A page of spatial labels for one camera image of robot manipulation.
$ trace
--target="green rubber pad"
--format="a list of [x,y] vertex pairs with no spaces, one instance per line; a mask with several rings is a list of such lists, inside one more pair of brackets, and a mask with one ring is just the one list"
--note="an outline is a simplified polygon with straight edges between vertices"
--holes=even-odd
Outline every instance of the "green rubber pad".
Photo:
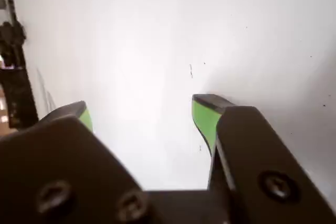
[[85,109],[82,115],[80,115],[79,120],[90,130],[93,132],[92,121],[90,117],[90,113],[88,109]]
[[222,114],[193,101],[193,120],[207,143],[210,153],[214,151],[216,143],[216,125]]

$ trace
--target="white wall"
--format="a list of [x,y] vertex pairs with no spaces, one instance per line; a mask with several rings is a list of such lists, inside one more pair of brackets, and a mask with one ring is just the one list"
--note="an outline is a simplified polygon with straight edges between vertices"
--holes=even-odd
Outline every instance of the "white wall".
[[191,95],[214,92],[258,107],[336,207],[335,3],[15,0],[39,115],[37,69],[143,187],[206,186]]

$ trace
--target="dark metal bracket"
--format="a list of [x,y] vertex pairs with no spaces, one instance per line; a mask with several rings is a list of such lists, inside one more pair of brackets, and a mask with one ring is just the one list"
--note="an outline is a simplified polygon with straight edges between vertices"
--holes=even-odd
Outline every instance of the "dark metal bracket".
[[11,17],[0,25],[0,54],[4,60],[0,84],[5,93],[9,127],[24,129],[38,122],[22,49],[26,34],[17,20],[14,1],[0,0],[0,3],[5,3],[3,7]]

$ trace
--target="wall mark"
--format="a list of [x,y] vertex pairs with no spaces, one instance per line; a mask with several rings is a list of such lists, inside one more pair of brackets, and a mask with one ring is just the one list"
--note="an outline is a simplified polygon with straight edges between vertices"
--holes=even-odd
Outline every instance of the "wall mark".
[[193,68],[192,68],[191,64],[189,64],[189,67],[190,67],[190,75],[191,75],[191,78],[193,78]]

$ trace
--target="screw head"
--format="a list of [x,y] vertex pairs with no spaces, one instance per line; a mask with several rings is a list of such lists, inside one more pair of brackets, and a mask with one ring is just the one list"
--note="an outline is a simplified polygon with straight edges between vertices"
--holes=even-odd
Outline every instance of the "screw head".
[[65,180],[56,180],[46,184],[36,197],[37,211],[40,214],[50,214],[70,202],[71,186]]
[[147,194],[138,189],[125,193],[117,203],[117,218],[121,222],[137,221],[148,211]]
[[274,200],[279,202],[299,200],[299,188],[286,174],[276,171],[262,172],[259,176],[259,184],[263,192]]
[[291,194],[287,181],[281,177],[270,175],[265,178],[265,185],[271,193],[282,199],[288,198]]

